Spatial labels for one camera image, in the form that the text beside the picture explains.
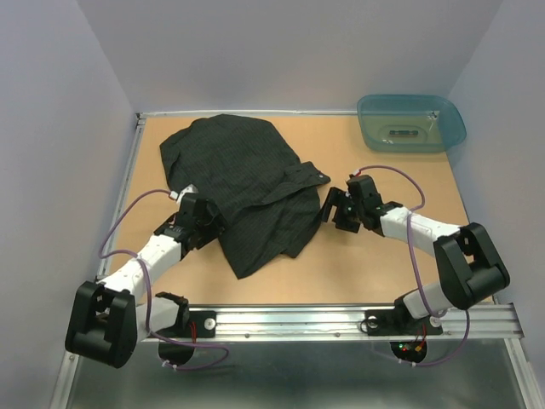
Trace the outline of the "black striped long sleeve shirt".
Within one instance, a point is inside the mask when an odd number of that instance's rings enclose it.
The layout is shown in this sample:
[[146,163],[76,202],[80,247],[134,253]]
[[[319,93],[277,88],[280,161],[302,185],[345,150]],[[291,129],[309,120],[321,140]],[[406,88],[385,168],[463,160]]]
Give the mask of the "black striped long sleeve shirt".
[[160,154],[171,190],[193,185],[219,207],[227,220],[219,242],[238,279],[276,256],[298,257],[318,231],[318,189],[330,178],[266,120],[200,118],[162,142]]

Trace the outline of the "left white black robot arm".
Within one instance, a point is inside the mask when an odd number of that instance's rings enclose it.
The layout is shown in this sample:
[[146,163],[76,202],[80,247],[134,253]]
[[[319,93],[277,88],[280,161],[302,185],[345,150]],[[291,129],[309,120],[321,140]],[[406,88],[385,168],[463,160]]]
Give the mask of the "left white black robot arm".
[[85,281],[76,290],[66,331],[66,351],[114,368],[124,366],[137,343],[153,337],[163,351],[161,364],[190,370],[198,326],[188,301],[168,292],[152,293],[152,284],[191,251],[218,239],[227,222],[217,204],[191,189],[170,193],[176,213],[156,228],[140,251],[122,249],[129,260],[104,279]]

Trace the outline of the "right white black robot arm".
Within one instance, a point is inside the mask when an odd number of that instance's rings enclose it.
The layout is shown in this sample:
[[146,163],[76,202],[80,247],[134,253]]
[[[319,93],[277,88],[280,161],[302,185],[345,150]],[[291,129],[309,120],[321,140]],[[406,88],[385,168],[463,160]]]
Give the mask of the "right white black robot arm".
[[438,222],[400,203],[385,202],[370,176],[350,178],[346,190],[331,188],[321,217],[346,232],[365,228],[402,241],[436,262],[438,282],[419,283],[390,309],[366,311],[360,330],[369,336],[408,336],[421,328],[431,329],[432,314],[450,308],[467,311],[510,284],[508,270],[484,226]]

